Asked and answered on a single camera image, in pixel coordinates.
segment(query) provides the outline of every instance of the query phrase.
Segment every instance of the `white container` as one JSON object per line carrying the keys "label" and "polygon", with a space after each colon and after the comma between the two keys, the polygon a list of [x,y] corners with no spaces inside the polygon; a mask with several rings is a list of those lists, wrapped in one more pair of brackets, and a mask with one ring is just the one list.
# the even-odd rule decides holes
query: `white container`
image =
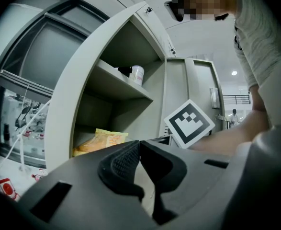
{"label": "white container", "polygon": [[132,66],[132,73],[130,73],[129,78],[138,85],[142,86],[144,73],[145,70],[141,66]]}

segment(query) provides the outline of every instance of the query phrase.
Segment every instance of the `cabinet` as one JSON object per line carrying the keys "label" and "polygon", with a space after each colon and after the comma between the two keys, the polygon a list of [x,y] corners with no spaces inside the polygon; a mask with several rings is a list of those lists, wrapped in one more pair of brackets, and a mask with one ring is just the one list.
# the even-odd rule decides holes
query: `cabinet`
{"label": "cabinet", "polygon": [[[198,91],[207,96],[210,87],[217,87],[217,76],[210,67],[212,86],[199,85],[202,79],[198,75],[203,72],[193,59],[175,58],[165,28],[147,9],[147,3],[141,2],[109,19],[67,63],[46,122],[48,170],[67,161],[72,148],[92,138],[95,128],[127,132],[131,140],[162,136],[164,117],[189,98],[202,102]],[[142,87],[114,69],[133,65],[145,70]]]}

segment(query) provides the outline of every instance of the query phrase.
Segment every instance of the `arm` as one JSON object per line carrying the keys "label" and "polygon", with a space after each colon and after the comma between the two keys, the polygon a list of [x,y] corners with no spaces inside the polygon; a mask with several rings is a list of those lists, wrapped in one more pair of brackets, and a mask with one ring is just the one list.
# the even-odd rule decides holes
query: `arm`
{"label": "arm", "polygon": [[203,137],[190,149],[232,156],[240,143],[252,141],[258,133],[268,130],[268,117],[258,89],[258,85],[250,88],[253,100],[252,111],[240,125]]}

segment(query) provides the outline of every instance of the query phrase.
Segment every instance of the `white cord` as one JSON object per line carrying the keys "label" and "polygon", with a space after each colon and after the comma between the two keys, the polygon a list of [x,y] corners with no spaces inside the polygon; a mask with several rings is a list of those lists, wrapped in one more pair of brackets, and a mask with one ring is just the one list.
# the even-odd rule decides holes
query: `white cord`
{"label": "white cord", "polygon": [[26,129],[31,125],[31,123],[34,121],[34,119],[44,110],[45,107],[47,107],[49,104],[51,103],[51,100],[49,100],[46,104],[44,104],[44,106],[38,110],[38,112],[32,117],[32,119],[29,121],[29,123],[25,126],[25,128],[23,129],[23,131],[21,132],[20,135],[17,136],[16,141],[14,142],[14,144],[12,145],[9,153],[7,154],[7,156],[4,158],[4,160],[2,161],[2,163],[0,164],[0,169],[3,165],[3,163],[5,162],[5,160],[7,160],[7,158],[10,156],[12,150],[15,148],[17,141],[20,139],[20,136],[26,131]]}

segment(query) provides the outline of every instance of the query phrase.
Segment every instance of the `railing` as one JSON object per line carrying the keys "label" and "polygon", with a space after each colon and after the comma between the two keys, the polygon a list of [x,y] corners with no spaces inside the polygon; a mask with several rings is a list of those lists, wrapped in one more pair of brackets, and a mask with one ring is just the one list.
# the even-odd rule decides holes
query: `railing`
{"label": "railing", "polygon": [[223,100],[226,104],[251,104],[250,95],[240,94],[240,95],[224,95]]}

